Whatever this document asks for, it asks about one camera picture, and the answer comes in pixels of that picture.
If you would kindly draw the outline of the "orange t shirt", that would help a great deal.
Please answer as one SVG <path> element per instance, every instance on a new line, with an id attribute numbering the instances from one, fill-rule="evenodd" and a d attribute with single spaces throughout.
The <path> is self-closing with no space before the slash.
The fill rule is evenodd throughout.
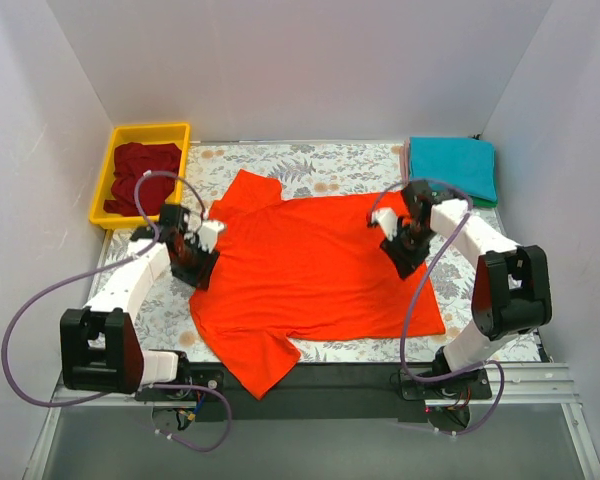
<path id="1" fill-rule="evenodd" d="M 254 397 L 300 360 L 292 340 L 441 335 L 422 270 L 401 280 L 367 225 L 372 194 L 286 200 L 274 178 L 240 171 L 211 215 L 226 224 L 207 290 L 190 298 L 206 345 Z"/>

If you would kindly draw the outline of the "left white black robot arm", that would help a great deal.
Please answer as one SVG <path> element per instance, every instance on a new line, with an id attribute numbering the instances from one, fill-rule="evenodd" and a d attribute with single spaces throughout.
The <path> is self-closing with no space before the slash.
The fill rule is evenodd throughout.
<path id="1" fill-rule="evenodd" d="M 131 261 L 114 269 L 103 289 L 60 320 L 62 379 L 71 390 L 134 394 L 158 384 L 173 400 L 185 398 L 193 377 L 186 355 L 176 350 L 144 350 L 135 320 L 156 281 L 169 271 L 196 290 L 209 287 L 219 259 L 216 249 L 226 224 L 204 217 L 189 228 L 191 211 L 180 204 L 161 207 L 154 226 L 130 237 Z"/>

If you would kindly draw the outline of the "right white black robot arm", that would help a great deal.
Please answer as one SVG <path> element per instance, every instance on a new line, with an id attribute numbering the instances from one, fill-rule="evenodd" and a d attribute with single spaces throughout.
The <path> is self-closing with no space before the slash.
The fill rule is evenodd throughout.
<path id="1" fill-rule="evenodd" d="M 552 302 L 546 253 L 537 245 L 522 246 L 473 214 L 471 196 L 440 180 L 416 179 L 400 185 L 408 214 L 372 205 L 367 225 L 384 234 L 381 250 L 400 279 L 419 268 L 427 282 L 442 251 L 430 252 L 441 236 L 474 269 L 471 322 L 442 347 L 426 376 L 402 368 L 413 382 L 434 385 L 444 397 L 455 397 L 469 384 L 469 373 L 484 368 L 501 347 L 550 322 Z"/>

